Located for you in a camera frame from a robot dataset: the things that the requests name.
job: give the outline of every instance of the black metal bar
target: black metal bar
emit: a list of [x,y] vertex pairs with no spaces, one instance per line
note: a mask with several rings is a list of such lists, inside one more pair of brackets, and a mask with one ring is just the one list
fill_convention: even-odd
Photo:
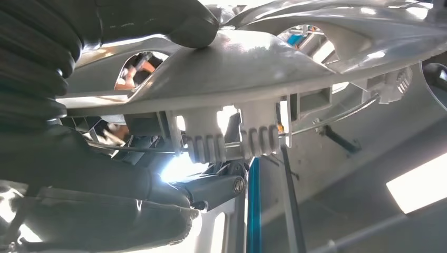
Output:
[[323,134],[351,154],[355,154],[361,150],[361,148],[350,143],[345,138],[340,136],[338,133],[334,132],[334,130],[332,130],[332,128],[329,125],[325,125],[323,127]]
[[301,220],[299,217],[298,201],[295,195],[287,148],[284,146],[281,147],[281,152],[284,160],[283,178],[285,179],[285,182],[282,184],[282,188],[284,195],[289,251],[291,253],[305,253],[306,245],[304,242]]
[[225,237],[223,242],[224,253],[245,252],[245,194],[235,198],[234,212],[227,214]]
[[90,129],[89,134],[90,134],[90,137],[92,138],[92,140],[94,142],[99,142],[98,135],[97,135],[97,133],[95,131],[95,128]]

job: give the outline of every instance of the gray plastic part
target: gray plastic part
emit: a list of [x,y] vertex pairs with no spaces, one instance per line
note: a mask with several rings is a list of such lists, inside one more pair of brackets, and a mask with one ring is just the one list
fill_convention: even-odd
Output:
[[240,134],[244,159],[279,151],[275,103],[278,99],[235,104],[241,110]]
[[125,125],[124,115],[104,115],[101,118],[108,123],[116,124],[116,125]]
[[[175,111],[173,117],[183,116],[186,126],[186,142],[188,144],[189,157],[193,162],[216,162],[226,159],[224,135],[217,125],[217,112],[220,107],[208,107],[195,110]],[[171,129],[171,136],[179,143],[178,129]],[[176,152],[180,152],[179,147],[175,147]]]
[[[273,152],[279,140],[273,101],[296,93],[299,114],[309,114],[331,106],[331,87],[342,82],[364,89],[365,100],[373,91],[381,103],[400,99],[414,74],[408,66],[447,50],[446,24],[430,7],[408,1],[274,1],[235,16],[226,24],[239,30],[219,31],[208,48],[179,48],[127,100],[98,105],[76,98],[76,104],[66,102],[68,114],[170,111],[171,138],[179,152],[178,111],[192,114],[233,104],[242,109],[242,119],[244,111],[257,118],[243,119],[241,145],[227,147],[225,159]],[[276,37],[302,24],[319,27],[339,60],[317,63]],[[198,114],[193,125],[200,127],[187,130],[196,161],[224,159],[215,126],[203,124],[213,122],[210,117],[215,115]]]

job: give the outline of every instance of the metal rod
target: metal rod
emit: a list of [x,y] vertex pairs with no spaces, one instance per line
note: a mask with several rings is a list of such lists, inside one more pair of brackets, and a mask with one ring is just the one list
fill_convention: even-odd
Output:
[[348,151],[350,154],[355,154],[361,150],[360,147],[350,143],[348,140],[343,138],[338,133],[334,132],[329,125],[325,125],[323,127],[323,134],[327,136],[329,139],[340,145],[343,149]]
[[284,213],[286,216],[287,237],[289,241],[289,252],[306,253],[303,228],[299,217],[298,201],[295,194],[295,187],[290,168],[287,148],[281,147],[283,154],[284,170],[279,172],[281,177],[281,191],[283,192]]
[[[362,104],[359,104],[356,107],[353,107],[343,113],[340,113],[334,117],[331,117],[327,120],[321,121],[319,123],[316,123],[312,126],[309,126],[307,128],[303,128],[303,129],[299,129],[297,131],[292,132],[292,135],[296,135],[296,134],[300,134],[300,133],[304,133],[310,130],[313,130],[315,128],[320,128],[323,127],[325,125],[329,125],[331,123],[340,121],[342,119],[345,119],[359,111],[361,111],[362,109],[365,109],[366,107],[370,106],[372,103],[374,103],[378,98],[379,98],[379,94],[376,94],[374,96],[372,96],[370,99],[368,99],[367,101],[365,101]],[[284,138],[285,137],[285,133],[282,133],[279,135],[280,138]],[[102,144],[102,143],[97,143],[97,142],[93,142],[93,141],[87,141],[88,145],[95,147],[95,148],[99,148],[99,149],[108,149],[108,150],[119,150],[119,151],[129,151],[129,152],[142,152],[142,153],[146,153],[146,152],[156,152],[156,153],[175,153],[172,150],[166,150],[166,149],[160,149],[160,148],[134,148],[134,147],[120,147],[120,146],[114,146],[114,145],[107,145],[107,144]],[[226,143],[225,144],[225,148],[229,149],[229,148],[238,148],[240,147],[240,142],[232,142],[232,143]]]
[[388,219],[383,220],[375,225],[361,229],[355,233],[345,236],[339,240],[331,241],[328,245],[313,249],[309,253],[338,252],[339,250],[343,250],[350,245],[353,245],[353,244],[358,243],[364,239],[367,239],[373,235],[376,235],[380,231],[383,231],[384,229],[395,226],[396,224],[402,223],[403,221],[406,221],[406,220],[407,220],[407,216],[404,214],[400,214],[400,215],[394,216],[392,218],[388,218]]
[[297,29],[290,30],[289,32],[292,34],[297,34],[297,35],[307,35],[307,34],[324,35],[323,32],[303,31],[303,30],[297,30]]
[[313,130],[315,128],[320,128],[320,127],[323,127],[325,125],[329,125],[331,123],[334,123],[334,122],[340,121],[342,119],[345,119],[345,118],[347,118],[347,117],[349,117],[349,116],[351,116],[351,115],[353,115],[353,114],[355,114],[355,113],[365,109],[366,107],[370,106],[379,97],[380,97],[379,94],[376,94],[376,95],[372,96],[370,99],[368,99],[367,101],[359,104],[356,107],[353,107],[353,108],[351,108],[351,109],[349,109],[349,110],[347,110],[345,112],[342,112],[342,113],[340,113],[338,115],[335,115],[335,116],[333,116],[333,117],[331,117],[331,118],[329,118],[327,120],[323,120],[321,122],[318,122],[318,123],[316,123],[316,124],[314,124],[312,126],[309,126],[308,128],[303,128],[303,129],[299,129],[297,131],[294,131],[294,132],[292,132],[292,135],[296,135],[296,134],[299,134],[299,133],[304,133],[304,132]]
[[114,145],[107,145],[103,143],[96,143],[93,141],[88,141],[87,144],[91,147],[95,147],[98,149],[108,149],[108,150],[119,150],[119,151],[129,151],[129,152],[157,152],[157,153],[166,153],[166,154],[174,154],[175,152],[172,150],[163,150],[160,148],[135,148],[135,147],[122,147],[122,146],[114,146]]

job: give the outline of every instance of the gray surface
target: gray surface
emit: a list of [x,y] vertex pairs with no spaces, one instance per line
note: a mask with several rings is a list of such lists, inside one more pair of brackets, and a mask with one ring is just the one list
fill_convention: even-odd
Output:
[[208,48],[182,48],[168,58],[132,101],[272,87],[332,73],[275,36],[220,31]]
[[[361,89],[350,85],[345,91],[334,94],[335,106],[309,115],[297,128],[312,124],[314,118],[326,119],[360,103]],[[332,124],[332,128],[346,140],[354,141],[362,151],[349,155],[336,143],[314,131],[294,136],[290,151],[291,167],[301,181],[295,185],[299,201],[329,187],[338,180],[370,163],[394,147],[418,134],[446,116],[446,112],[433,100],[424,83],[414,83],[400,101],[390,105],[373,104],[360,113]],[[278,189],[266,190],[276,192]],[[281,199],[277,205],[265,208],[263,223],[284,213]]]
[[[313,4],[303,6],[305,8],[299,11],[284,9],[284,12],[288,10],[287,15],[260,19],[242,26],[240,30],[278,35],[300,24],[315,25],[334,44],[335,52],[341,59],[328,67],[345,74],[385,64],[389,67],[388,71],[392,71],[394,67],[391,66],[397,63],[412,65],[417,62],[415,59],[427,59],[445,51],[446,30],[427,22],[420,15],[412,14],[427,13],[423,6],[382,8],[370,6],[368,1],[364,7],[357,7],[357,4],[324,9],[318,9],[318,5]],[[443,50],[425,54],[438,48]]]
[[323,9],[328,7],[348,7],[348,6],[399,6],[408,4],[405,1],[396,0],[278,0],[246,9],[239,15],[227,22],[227,25],[239,28],[248,23],[262,18],[288,14],[292,12],[306,12],[313,9]]
[[[447,120],[426,129],[387,154],[300,205],[308,249],[358,231],[401,213],[385,184],[401,174],[447,152]],[[445,252],[446,203],[427,209],[409,221],[348,247],[343,252]],[[284,216],[265,229],[265,252],[289,252]]]

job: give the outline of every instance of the bolt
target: bolt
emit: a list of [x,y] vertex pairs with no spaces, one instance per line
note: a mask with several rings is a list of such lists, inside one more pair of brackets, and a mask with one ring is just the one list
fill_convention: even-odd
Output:
[[242,178],[238,178],[235,180],[235,192],[239,193],[244,190],[244,180]]
[[15,242],[11,242],[8,245],[8,252],[16,252],[16,250],[17,250],[17,248],[16,248],[16,245],[15,245]]
[[[316,119],[314,119],[313,121],[312,121],[312,124],[318,124],[318,123],[320,123],[321,122],[321,120],[319,119],[319,118],[316,118]],[[320,133],[321,134],[321,132],[322,132],[322,128],[321,127],[319,127],[319,128],[316,128],[315,129],[315,132],[317,132],[317,133]]]

